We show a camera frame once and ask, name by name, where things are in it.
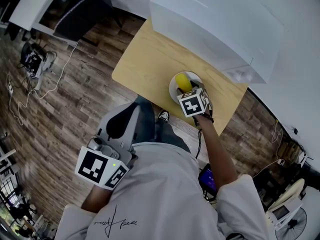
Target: white box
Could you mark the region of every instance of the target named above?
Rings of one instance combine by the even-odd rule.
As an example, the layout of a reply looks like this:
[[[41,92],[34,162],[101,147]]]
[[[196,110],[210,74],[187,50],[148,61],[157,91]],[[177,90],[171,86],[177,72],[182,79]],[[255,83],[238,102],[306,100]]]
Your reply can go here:
[[[204,113],[209,103],[202,88],[186,92],[177,98],[186,118]]]
[[[236,83],[266,83],[283,25],[259,0],[151,0],[153,29]]]
[[[120,160],[85,146],[81,147],[74,170],[76,175],[106,190],[113,190],[128,171]]]

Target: white plate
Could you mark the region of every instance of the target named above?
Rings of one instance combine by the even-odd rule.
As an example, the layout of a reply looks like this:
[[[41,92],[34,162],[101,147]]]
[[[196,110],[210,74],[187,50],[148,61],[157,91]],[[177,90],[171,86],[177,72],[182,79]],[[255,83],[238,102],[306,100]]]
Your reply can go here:
[[[185,73],[186,76],[188,77],[188,79],[190,81],[197,81],[197,82],[200,82],[202,83],[201,79],[199,76],[197,76],[195,73],[193,72],[190,72],[190,71],[183,71],[183,72],[180,72],[178,74],[181,74],[181,73]],[[170,96],[171,98],[175,101],[175,103],[179,103],[179,100],[177,98],[177,89],[178,89],[178,84],[176,83],[176,75],[171,79],[170,81],[170,84],[169,84],[169,92],[170,92]]]

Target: white cabinet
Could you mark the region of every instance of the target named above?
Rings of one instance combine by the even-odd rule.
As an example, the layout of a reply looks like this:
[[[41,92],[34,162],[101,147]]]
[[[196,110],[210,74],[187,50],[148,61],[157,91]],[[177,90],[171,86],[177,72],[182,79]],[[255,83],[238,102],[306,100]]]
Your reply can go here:
[[[236,83],[266,83],[283,25],[259,0],[151,0],[153,29]]]

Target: yellow fruit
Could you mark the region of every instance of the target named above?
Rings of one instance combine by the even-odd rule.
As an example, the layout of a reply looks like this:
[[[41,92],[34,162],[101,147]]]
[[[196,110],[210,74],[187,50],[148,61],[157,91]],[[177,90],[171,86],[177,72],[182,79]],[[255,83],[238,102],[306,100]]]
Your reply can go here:
[[[180,73],[175,76],[175,82],[183,93],[191,92],[192,85],[185,73]]]

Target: white marker cube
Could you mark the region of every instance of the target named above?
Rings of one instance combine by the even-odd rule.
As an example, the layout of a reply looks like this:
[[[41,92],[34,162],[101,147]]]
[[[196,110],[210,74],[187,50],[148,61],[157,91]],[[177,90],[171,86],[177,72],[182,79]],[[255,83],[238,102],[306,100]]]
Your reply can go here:
[[[128,171],[128,167],[120,160],[83,146],[74,172],[103,189],[113,190]]]
[[[202,88],[198,88],[182,95],[179,95],[178,100],[185,117],[192,117],[204,113],[209,103],[208,98]]]

